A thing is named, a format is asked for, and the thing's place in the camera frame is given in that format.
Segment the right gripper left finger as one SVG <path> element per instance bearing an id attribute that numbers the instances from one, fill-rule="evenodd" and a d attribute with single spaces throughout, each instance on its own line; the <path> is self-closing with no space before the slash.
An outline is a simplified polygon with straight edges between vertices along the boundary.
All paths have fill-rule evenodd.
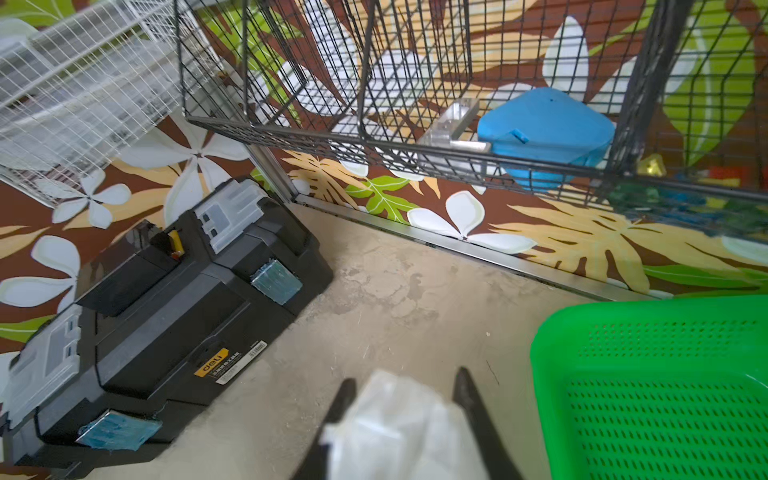
<path id="1" fill-rule="evenodd" d="M 329 464 L 333 436 L 356 396 L 356 380 L 353 378 L 344 379 L 318 427 L 306 455 L 290 477 L 291 480 L 326 480 L 330 478 Z"/>

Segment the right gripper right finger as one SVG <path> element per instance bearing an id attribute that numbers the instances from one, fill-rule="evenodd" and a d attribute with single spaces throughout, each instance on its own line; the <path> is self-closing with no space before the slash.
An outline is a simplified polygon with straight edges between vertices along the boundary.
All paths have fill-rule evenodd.
<path id="1" fill-rule="evenodd" d="M 464 412 L 469 422 L 483 465 L 490 479 L 522 480 L 523 476 L 508 454 L 480 391 L 466 367 L 455 375 L 452 401 Z"/>

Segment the white plastic bag red print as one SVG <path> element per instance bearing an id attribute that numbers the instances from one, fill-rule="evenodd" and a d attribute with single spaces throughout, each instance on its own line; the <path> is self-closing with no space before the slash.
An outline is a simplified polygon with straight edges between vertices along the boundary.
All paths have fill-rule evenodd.
<path id="1" fill-rule="evenodd" d="M 329 479 L 487 479 L 458 405 L 376 370 L 333 436 Z"/>

